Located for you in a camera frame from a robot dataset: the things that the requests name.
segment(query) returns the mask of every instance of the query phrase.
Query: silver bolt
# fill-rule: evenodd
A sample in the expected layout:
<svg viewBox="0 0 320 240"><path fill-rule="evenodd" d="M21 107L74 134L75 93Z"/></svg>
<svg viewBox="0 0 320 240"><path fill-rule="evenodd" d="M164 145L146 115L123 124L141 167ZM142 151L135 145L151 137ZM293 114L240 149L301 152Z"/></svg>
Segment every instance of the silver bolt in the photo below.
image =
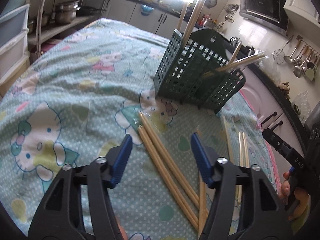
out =
<svg viewBox="0 0 320 240"><path fill-rule="evenodd" d="M70 170L71 168L72 168L72 165L69 164L69 163L62 166L62 169L63 169L64 171L68 171L68 170Z"/></svg>
<svg viewBox="0 0 320 240"><path fill-rule="evenodd" d="M96 163L102 164L105 163L107 161L107 159L105 157L99 157L98 159L96 159Z"/></svg>
<svg viewBox="0 0 320 240"><path fill-rule="evenodd" d="M224 157L219 157L217 161L218 161L218 163L221 163L221 164L225 164L228 162L228 160Z"/></svg>
<svg viewBox="0 0 320 240"><path fill-rule="evenodd" d="M260 171L261 170L261 167L259 165L257 165L257 164L252 165L251 168L253 170L255 170L255 171Z"/></svg>

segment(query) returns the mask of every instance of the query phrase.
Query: polka dot fabric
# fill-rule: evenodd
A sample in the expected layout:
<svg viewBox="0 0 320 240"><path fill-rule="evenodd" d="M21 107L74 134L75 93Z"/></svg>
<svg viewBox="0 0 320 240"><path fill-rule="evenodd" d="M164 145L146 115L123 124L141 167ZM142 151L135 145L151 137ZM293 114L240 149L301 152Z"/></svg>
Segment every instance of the polka dot fabric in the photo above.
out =
<svg viewBox="0 0 320 240"><path fill-rule="evenodd" d="M152 77L167 44L167 39L128 24L100 19L45 53L10 88L0 104L0 200L25 234L63 163L87 165L128 133L132 153L121 183L109 190L121 225L132 239L197 239L137 135L139 111L147 113L196 192L199 176L190 135L199 129L205 145L228 157L221 115L228 123L235 162L237 132L242 130L255 145L251 164L259 164L275 186L257 118L239 93L219 115L154 98ZM240 121L233 124L236 114ZM92 233L86 186L82 206L86 230Z"/></svg>

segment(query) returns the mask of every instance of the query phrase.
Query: white cabinet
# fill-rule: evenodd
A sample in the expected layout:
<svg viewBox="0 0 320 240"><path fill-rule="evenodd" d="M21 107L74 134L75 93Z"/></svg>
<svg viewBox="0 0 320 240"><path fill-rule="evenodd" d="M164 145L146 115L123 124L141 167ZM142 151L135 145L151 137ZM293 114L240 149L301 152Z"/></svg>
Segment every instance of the white cabinet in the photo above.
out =
<svg viewBox="0 0 320 240"><path fill-rule="evenodd" d="M269 128L276 125L280 121L283 122L282 125L279 125L277 128L273 130L275 134L277 134L282 140L284 140L286 143L288 143L291 147L295 148L298 153L303 156L303 152L300 146L300 143L298 141L298 138L289 122L285 114L282 114L275 122L273 122ZM283 158L280 153L278 153L272 146L273 155L276 160L280 181L283 182L284 178L282 174L284 174L286 171L289 171L291 168L291 165Z"/></svg>
<svg viewBox="0 0 320 240"><path fill-rule="evenodd" d="M151 33L156 33L160 22L163 21L165 13L154 9L150 13L143 12L142 5L137 4L129 24Z"/></svg>
<svg viewBox="0 0 320 240"><path fill-rule="evenodd" d="M284 5L294 28L305 38L320 46L320 18L310 0L287 0Z"/></svg>
<svg viewBox="0 0 320 240"><path fill-rule="evenodd" d="M174 29L178 25L179 18L170 14L165 14L161 24L156 32L157 35L171 39ZM187 27L187 22L183 21L181 25L181 32L184 32Z"/></svg>
<svg viewBox="0 0 320 240"><path fill-rule="evenodd" d="M269 90L248 67L243 70L243 74L246 82L241 91L260 122L274 112L277 113L276 116L272 116L269 121L263 124L262 127L267 128L283 113L283 111Z"/></svg>
<svg viewBox="0 0 320 240"><path fill-rule="evenodd" d="M107 19L129 23L136 3L126 0L107 0L102 17Z"/></svg>

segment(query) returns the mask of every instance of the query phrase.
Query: utensil holder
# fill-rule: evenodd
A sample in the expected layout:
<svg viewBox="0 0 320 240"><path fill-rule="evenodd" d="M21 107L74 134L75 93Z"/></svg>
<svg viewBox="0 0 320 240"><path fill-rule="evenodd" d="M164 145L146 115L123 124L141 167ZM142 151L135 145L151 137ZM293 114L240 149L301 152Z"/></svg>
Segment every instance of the utensil holder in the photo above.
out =
<svg viewBox="0 0 320 240"><path fill-rule="evenodd" d="M186 46L182 35L174 30L154 77L156 97L165 97L212 109L215 113L245 84L240 69L217 72L228 63L222 37L214 30L199 29L191 33ZM203 78L206 72L213 75Z"/></svg>

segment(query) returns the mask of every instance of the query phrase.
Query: cabinet handle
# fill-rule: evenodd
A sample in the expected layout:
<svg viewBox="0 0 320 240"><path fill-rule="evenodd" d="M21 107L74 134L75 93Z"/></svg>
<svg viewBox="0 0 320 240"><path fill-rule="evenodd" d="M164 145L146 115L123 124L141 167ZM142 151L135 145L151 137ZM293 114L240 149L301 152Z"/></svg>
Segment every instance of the cabinet handle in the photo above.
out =
<svg viewBox="0 0 320 240"><path fill-rule="evenodd" d="M280 122L277 123L275 126L271 127L270 130L273 131L273 130L276 129L279 125L283 125L283 122L280 121Z"/></svg>
<svg viewBox="0 0 320 240"><path fill-rule="evenodd" d="M167 17L168 17L168 16L166 15L162 23L164 23L164 22L165 22L165 20L167 19Z"/></svg>
<svg viewBox="0 0 320 240"><path fill-rule="evenodd" d="M277 115L277 112L274 112L273 114L269 115L265 120L263 120L261 122L261 125L263 125L264 123L268 122L271 117L276 116L276 115Z"/></svg>
<svg viewBox="0 0 320 240"><path fill-rule="evenodd" d="M161 14L161 16L160 16L160 18L159 18L158 22L160 22L160 20L161 20L162 16L163 16L163 13Z"/></svg>

